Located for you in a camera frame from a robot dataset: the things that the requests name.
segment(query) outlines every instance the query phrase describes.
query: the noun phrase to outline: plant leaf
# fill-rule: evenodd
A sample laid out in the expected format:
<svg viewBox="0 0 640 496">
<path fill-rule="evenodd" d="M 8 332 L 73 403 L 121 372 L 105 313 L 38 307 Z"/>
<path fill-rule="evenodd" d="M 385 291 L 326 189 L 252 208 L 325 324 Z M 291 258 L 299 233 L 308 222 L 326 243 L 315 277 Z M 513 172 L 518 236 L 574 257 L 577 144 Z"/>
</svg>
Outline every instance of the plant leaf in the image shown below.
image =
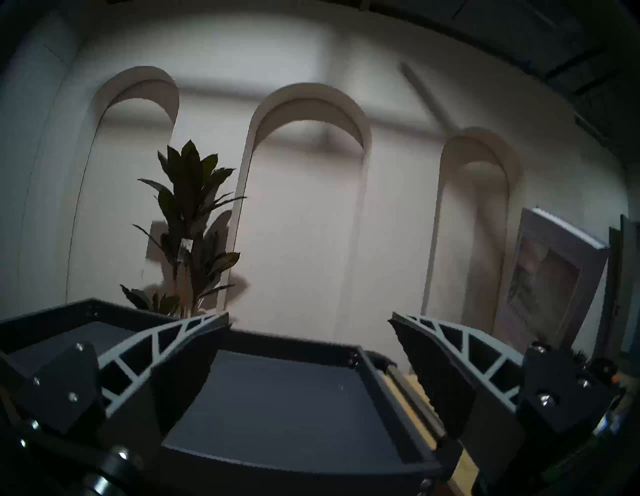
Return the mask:
<svg viewBox="0 0 640 496">
<path fill-rule="evenodd" d="M 190 220 L 193 217 L 195 210 L 195 197 L 191 187 L 188 167 L 185 165 L 184 160 L 177 150 L 171 147 L 167 147 L 166 149 L 167 161 L 172 173 L 172 176 L 169 179 L 171 179 L 171 182 L 173 183 L 173 195 L 175 197 L 176 204 L 179 205 L 184 219 Z"/>
<path fill-rule="evenodd" d="M 209 271 L 209 277 L 216 273 L 222 273 L 225 270 L 230 269 L 235 264 L 237 264 L 239 259 L 240 253 L 221 253 L 215 258 L 213 265 L 211 266 L 211 270 Z"/>
<path fill-rule="evenodd" d="M 141 298 L 147 304 L 147 308 L 152 308 L 151 300 L 144 291 L 141 289 L 131 289 L 131 292 Z"/>
<path fill-rule="evenodd" d="M 225 182 L 235 169 L 228 167 L 221 167 L 215 169 L 211 175 L 207 178 L 200 192 L 200 203 L 207 205 L 210 198 L 214 198 L 218 192 L 220 185 Z"/>
<path fill-rule="evenodd" d="M 158 313 L 162 315 L 173 315 L 175 313 L 175 309 L 180 305 L 180 297 L 177 295 L 174 296 L 163 296 L 160 300 L 160 307 L 158 308 Z"/>
<path fill-rule="evenodd" d="M 189 229 L 189 235 L 192 239 L 195 239 L 198 234 L 202 234 L 207 228 L 207 222 L 209 221 L 208 215 L 196 217 L 196 220 L 191 224 Z"/>
<path fill-rule="evenodd" d="M 204 298 L 205 296 L 208 296 L 210 294 L 213 294 L 215 292 L 218 292 L 218 291 L 221 291 L 223 289 L 226 289 L 228 287 L 233 287 L 233 286 L 235 286 L 235 284 L 223 284 L 222 286 L 217 286 L 217 287 L 215 287 L 213 289 L 209 289 L 207 291 L 204 291 L 202 294 L 199 294 L 198 295 L 198 299 Z"/>
<path fill-rule="evenodd" d="M 193 144 L 193 141 L 189 140 L 182 148 L 182 161 L 184 167 L 189 174 L 191 181 L 191 187 L 195 193 L 199 193 L 202 189 L 202 181 L 204 180 L 202 172 L 202 164 L 200 163 L 200 154 Z"/>
<path fill-rule="evenodd" d="M 176 171 L 182 168 L 182 157 L 178 153 L 178 150 L 171 148 L 168 145 L 166 148 L 166 160 L 171 171 Z"/>
<path fill-rule="evenodd" d="M 166 187 L 164 184 L 160 184 L 159 182 L 152 181 L 150 179 L 138 179 L 138 181 L 144 182 L 145 184 L 148 184 L 152 188 L 155 188 L 156 190 L 158 190 L 158 193 L 162 193 L 164 190 L 166 190 L 169 194 L 171 193 L 168 187 Z"/>
<path fill-rule="evenodd" d="M 120 284 L 120 287 L 122 288 L 122 292 L 124 293 L 124 296 L 127 297 L 127 300 L 133 303 L 134 307 L 138 308 L 139 310 L 149 309 L 148 299 L 143 300 L 142 298 L 140 298 L 139 295 L 137 295 L 130 289 L 124 287 L 122 284 Z"/>
<path fill-rule="evenodd" d="M 164 155 L 162 155 L 162 153 L 160 153 L 160 150 L 158 150 L 158 160 L 160 160 L 160 165 L 162 166 L 162 170 L 164 171 L 166 176 L 171 182 L 173 182 L 173 171 L 171 169 L 171 166 L 169 165 L 169 161 Z"/>
<path fill-rule="evenodd" d="M 147 231 L 145 231 L 144 229 L 142 229 L 138 224 L 131 224 L 131 225 L 132 225 L 133 227 L 136 227 L 136 228 L 140 229 L 143 233 L 145 233 L 145 234 L 147 235 L 147 237 L 148 237 L 151 241 L 153 241 L 153 242 L 154 242 L 154 244 L 155 244 L 158 248 L 160 248 L 160 250 L 164 251 L 163 247 L 162 247 L 162 246 L 160 246 L 160 244 L 159 244 L 159 243 L 158 243 L 158 242 L 157 242 L 157 241 L 156 241 L 156 240 L 155 240 L 155 239 L 154 239 L 154 238 L 153 238 L 153 237 L 152 237 L 152 236 L 151 236 Z"/>
<path fill-rule="evenodd" d="M 209 155 L 202 159 L 202 177 L 207 180 L 218 165 L 218 154 Z"/>
<path fill-rule="evenodd" d="M 196 219 L 198 219 L 200 216 L 203 216 L 203 215 L 209 215 L 211 212 L 213 212 L 215 209 L 220 208 L 222 205 L 226 205 L 226 204 L 229 204 L 229 203 L 231 203 L 231 202 L 235 202 L 236 200 L 242 200 L 242 199 L 244 199 L 244 198 L 246 198 L 246 196 L 237 196 L 237 197 L 235 197 L 235 198 L 231 198 L 230 200 L 225 200 L 225 201 L 224 201 L 224 202 L 222 202 L 222 203 L 218 203 L 218 202 L 216 201 L 216 202 L 214 202 L 212 205 L 210 205 L 210 206 L 206 207 L 204 210 L 202 210 L 201 212 L 199 212 L 199 213 L 198 213 L 198 216 L 196 217 Z"/>
<path fill-rule="evenodd" d="M 166 218 L 167 224 L 169 224 L 169 229 L 180 229 L 182 227 L 180 208 L 171 191 L 166 188 L 160 191 L 160 194 L 158 194 L 158 205 L 160 206 L 160 210 L 162 210 L 164 218 Z"/>
</svg>

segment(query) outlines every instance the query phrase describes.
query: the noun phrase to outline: black frame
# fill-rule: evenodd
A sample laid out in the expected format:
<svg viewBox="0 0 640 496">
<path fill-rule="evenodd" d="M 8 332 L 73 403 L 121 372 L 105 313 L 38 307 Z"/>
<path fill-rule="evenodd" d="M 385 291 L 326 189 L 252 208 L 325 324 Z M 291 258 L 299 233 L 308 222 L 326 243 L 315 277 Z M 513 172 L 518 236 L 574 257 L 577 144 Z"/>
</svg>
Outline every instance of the black frame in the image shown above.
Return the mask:
<svg viewBox="0 0 640 496">
<path fill-rule="evenodd" d="M 354 368 L 393 439 L 404 469 L 398 470 L 394 465 L 388 471 L 376 467 L 364 473 L 299 472 L 162 446 L 147 472 L 147 479 L 153 481 L 158 490 L 169 486 L 172 490 L 193 494 L 214 490 L 217 494 L 255 491 L 415 496 L 425 479 L 431 482 L 431 488 L 437 481 L 446 479 L 442 464 L 361 347 L 234 330 L 223 339 L 220 350 Z"/>
<path fill-rule="evenodd" d="M 0 360 L 0 381 L 6 384 L 7 378 L 13 378 L 16 387 L 24 384 L 25 377 L 12 367 L 8 354 L 94 321 L 140 332 L 176 320 L 90 299 L 2 322 L 0 323 L 0 349 L 4 353 Z M 388 466 L 376 465 L 371 469 L 365 467 L 359 469 L 357 473 L 348 470 L 340 473 L 287 470 L 284 467 L 231 461 L 159 446 L 167 433 L 167 430 L 160 429 L 157 436 L 140 440 L 147 448 L 143 451 L 148 451 L 151 455 L 158 450 L 157 456 L 146 458 L 146 453 L 137 451 L 134 445 L 130 446 L 134 451 L 142 454 L 146 460 L 152 460 L 152 463 L 145 462 L 144 475 L 150 486 L 149 489 L 154 488 L 158 493 L 164 493 L 168 487 L 173 486 L 168 493 L 174 494 L 175 484 L 166 480 L 167 474 L 173 474 L 180 482 L 179 493 L 180 491 L 209 493 L 214 488 L 216 493 L 222 494 L 271 490 L 277 493 L 330 493 L 350 494 L 350 496 L 354 493 L 366 493 L 413 496 L 417 493 L 429 494 L 437 482 L 445 481 L 450 477 L 384 384 L 365 351 L 359 346 L 230 331 L 228 327 L 212 330 L 198 339 L 201 339 L 199 343 L 206 342 L 206 345 L 191 346 L 176 352 L 172 359 L 163 364 L 164 369 L 159 369 L 158 372 L 169 374 L 171 381 L 178 384 L 189 381 L 188 384 L 199 391 L 202 382 L 206 380 L 209 368 L 197 367 L 196 370 L 194 364 L 196 362 L 210 364 L 210 360 L 213 360 L 219 349 L 237 351 L 246 355 L 354 369 L 372 399 L 376 413 L 380 416 L 384 428 L 395 445 L 401 462 Z M 154 386 L 167 390 L 166 383 L 165 387 L 162 387 L 162 382 L 166 378 L 166 375 L 152 374 L 152 377 L 140 387 L 138 393 L 118 409 L 118 413 L 122 411 L 124 414 L 120 420 L 125 421 L 118 422 L 114 416 L 102 425 L 96 434 L 104 445 L 111 445 L 113 442 L 119 444 L 117 441 L 121 436 L 124 439 L 129 438 L 132 428 L 140 425 L 140 419 L 133 417 L 139 417 L 142 413 L 157 417 L 156 407 L 159 405 L 157 403 L 159 398 L 154 399 L 154 394 L 144 393 L 157 390 Z M 194 389 L 192 393 L 197 395 L 198 391 Z M 178 399 L 172 396 L 169 401 L 175 402 Z M 179 421 L 179 418 L 180 415 L 174 417 L 170 423 Z M 87 438 L 86 442 L 90 444 L 92 440 Z"/>
<path fill-rule="evenodd" d="M 0 383 L 11 393 L 25 377 L 9 356 L 14 351 L 39 343 L 90 322 L 103 322 L 134 332 L 176 321 L 144 310 L 88 298 L 59 307 L 47 308 L 0 322 Z"/>
</svg>

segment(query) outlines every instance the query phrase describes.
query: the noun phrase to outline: wooden plank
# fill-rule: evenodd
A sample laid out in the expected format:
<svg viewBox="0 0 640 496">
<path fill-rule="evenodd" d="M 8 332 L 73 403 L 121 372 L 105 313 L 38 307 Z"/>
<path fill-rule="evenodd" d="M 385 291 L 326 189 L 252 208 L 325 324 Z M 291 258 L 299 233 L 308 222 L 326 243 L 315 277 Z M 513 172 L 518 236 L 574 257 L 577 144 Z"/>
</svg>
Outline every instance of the wooden plank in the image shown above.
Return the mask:
<svg viewBox="0 0 640 496">
<path fill-rule="evenodd" d="M 380 375 L 383 378 L 385 384 L 387 384 L 387 387 L 389 388 L 391 393 L 393 393 L 394 397 L 397 399 L 398 403 L 402 406 L 403 410 L 406 412 L 407 416 L 413 422 L 413 425 L 415 425 L 416 429 L 418 429 L 418 432 L 420 433 L 424 441 L 427 443 L 427 446 L 435 450 L 436 440 L 433 438 L 433 436 L 429 433 L 427 428 L 420 421 L 418 415 L 416 415 L 416 413 L 413 411 L 413 409 L 411 408 L 407 400 L 404 398 L 402 393 L 400 393 L 400 390 L 396 387 L 396 385 L 391 380 L 391 378 L 389 378 L 388 376 L 382 373 Z M 424 389 L 422 389 L 422 386 L 420 386 L 420 383 L 418 382 L 418 377 L 416 375 L 410 374 L 405 376 L 405 378 L 407 382 L 415 389 L 415 391 L 424 400 L 427 406 L 433 409 L 433 407 L 429 403 L 429 398 L 424 393 Z M 453 476 L 451 477 L 451 480 L 448 483 L 449 488 L 451 489 L 453 494 L 457 496 L 471 496 L 471 487 L 473 487 L 477 475 L 478 475 L 478 469 L 476 467 L 476 464 L 473 462 L 473 460 L 471 460 L 471 457 L 468 455 L 466 450 L 463 450 L 462 456 L 460 457 L 460 461 L 456 466 L 456 470 L 455 472 L 453 472 Z M 446 494 L 446 492 L 442 490 L 437 490 L 436 494 Z"/>
</svg>

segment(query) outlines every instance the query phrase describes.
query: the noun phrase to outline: arch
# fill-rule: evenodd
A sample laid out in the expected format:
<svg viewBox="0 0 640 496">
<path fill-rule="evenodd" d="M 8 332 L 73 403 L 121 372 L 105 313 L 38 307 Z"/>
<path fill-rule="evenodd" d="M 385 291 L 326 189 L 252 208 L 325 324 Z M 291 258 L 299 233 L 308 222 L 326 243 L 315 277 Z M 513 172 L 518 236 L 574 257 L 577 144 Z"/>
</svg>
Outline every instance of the arch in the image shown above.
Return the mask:
<svg viewBox="0 0 640 496">
<path fill-rule="evenodd" d="M 364 150 L 362 171 L 366 177 L 367 159 L 371 149 L 371 127 L 365 113 L 345 93 L 321 83 L 296 83 L 284 86 L 268 95 L 253 113 L 249 124 L 247 139 L 236 186 L 236 196 L 243 196 L 256 146 L 277 128 L 299 120 L 319 120 L 333 124 L 349 133 Z M 348 264 L 354 256 L 355 242 L 359 226 L 359 215 L 364 198 L 364 182 L 361 181 L 356 200 L 356 219 L 351 237 Z M 237 230 L 242 210 L 242 200 L 234 202 L 226 250 L 233 251 L 236 245 Z M 227 284 L 230 271 L 223 274 L 221 284 Z M 218 310 L 224 309 L 227 292 L 222 290 L 218 296 Z"/>
<path fill-rule="evenodd" d="M 161 97 L 159 92 L 149 92 L 141 83 L 169 85 L 175 89 L 168 97 Z M 179 93 L 175 81 L 164 70 L 153 66 L 137 66 L 123 70 L 106 81 L 94 95 L 84 116 L 77 140 L 71 170 L 65 184 L 65 195 L 60 211 L 61 235 L 58 237 L 57 251 L 64 254 L 66 266 L 64 274 L 65 301 L 68 301 L 68 278 L 71 244 L 76 222 L 76 211 L 80 191 L 92 149 L 93 140 L 105 111 L 111 105 L 127 99 L 141 98 L 160 105 L 175 124 L 180 104 Z"/>
<path fill-rule="evenodd" d="M 508 272 L 505 268 L 511 264 L 515 250 L 518 220 L 523 206 L 520 201 L 521 178 L 522 168 L 517 157 L 495 133 L 481 128 L 469 128 L 447 140 L 440 160 L 438 198 L 422 302 L 423 313 L 439 311 L 437 309 L 445 304 L 445 300 L 455 294 L 460 308 L 453 307 L 451 315 L 442 317 L 454 322 L 462 319 L 464 322 L 459 323 L 492 332 L 495 309 L 505 287 Z M 480 226 L 479 219 L 482 215 L 488 218 L 484 218 Z M 447 222 L 454 221 L 459 225 L 447 226 Z M 460 243 L 460 253 L 453 251 L 443 255 L 442 245 L 438 247 L 438 241 L 445 241 L 447 236 L 468 238 L 467 243 Z M 476 241 L 478 246 L 471 246 Z M 456 256 L 462 256 L 462 259 L 454 261 Z M 440 273 L 434 278 L 434 273 L 443 270 L 441 265 L 448 258 L 452 259 L 449 262 L 453 266 L 457 266 L 456 263 L 468 263 L 468 273 L 465 272 L 467 268 L 463 268 L 458 274 L 464 280 L 461 280 L 462 277 L 456 280 L 454 273 L 451 273 L 451 281 Z M 436 287 L 442 288 L 444 294 L 431 293 Z M 457 319 L 453 318 L 457 312 L 461 312 L 460 315 Z"/>
</svg>

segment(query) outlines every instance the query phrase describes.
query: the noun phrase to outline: metal rod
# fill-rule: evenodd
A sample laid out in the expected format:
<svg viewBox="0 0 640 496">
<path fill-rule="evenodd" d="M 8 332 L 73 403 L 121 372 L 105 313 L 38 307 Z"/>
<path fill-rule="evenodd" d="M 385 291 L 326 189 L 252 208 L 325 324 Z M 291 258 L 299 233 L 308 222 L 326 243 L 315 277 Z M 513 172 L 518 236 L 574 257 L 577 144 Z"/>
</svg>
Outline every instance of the metal rod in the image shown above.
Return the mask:
<svg viewBox="0 0 640 496">
<path fill-rule="evenodd" d="M 586 62 L 588 59 L 595 57 L 596 55 L 600 55 L 604 52 L 602 47 L 592 48 L 585 52 L 582 52 L 575 57 L 570 58 L 566 62 L 560 64 L 558 67 L 550 70 L 545 74 L 545 81 L 551 79 L 552 77 L 557 76 L 558 74 L 563 73 L 564 71 L 571 69 L 573 66 Z"/>
<path fill-rule="evenodd" d="M 440 422 L 440 419 L 436 417 L 435 413 L 427 406 L 424 400 L 420 397 L 415 389 L 407 382 L 402 372 L 396 369 L 393 365 L 387 367 L 387 375 L 391 378 L 400 393 L 407 400 L 411 408 L 413 408 L 420 421 L 427 428 L 429 433 L 436 440 L 438 446 L 447 439 L 447 432 Z"/>
<path fill-rule="evenodd" d="M 468 2 L 469 2 L 469 0 L 464 0 L 464 2 L 462 2 L 460 4 L 460 7 L 458 7 L 458 10 L 456 10 L 456 13 L 451 16 L 451 20 L 454 20 L 458 16 L 460 11 L 462 11 L 462 9 L 464 9 L 465 5 L 467 5 Z"/>
<path fill-rule="evenodd" d="M 606 83 L 612 77 L 618 75 L 618 72 L 620 72 L 618 69 L 612 70 L 611 72 L 606 73 L 604 76 L 599 77 L 598 79 L 594 79 L 592 82 L 587 83 L 584 86 L 581 86 L 580 88 L 575 90 L 573 92 L 573 94 L 575 96 L 577 96 L 577 97 L 579 97 L 581 95 L 584 95 L 586 92 L 591 91 L 593 88 L 597 88 L 598 86 L 602 86 L 604 83 Z"/>
</svg>

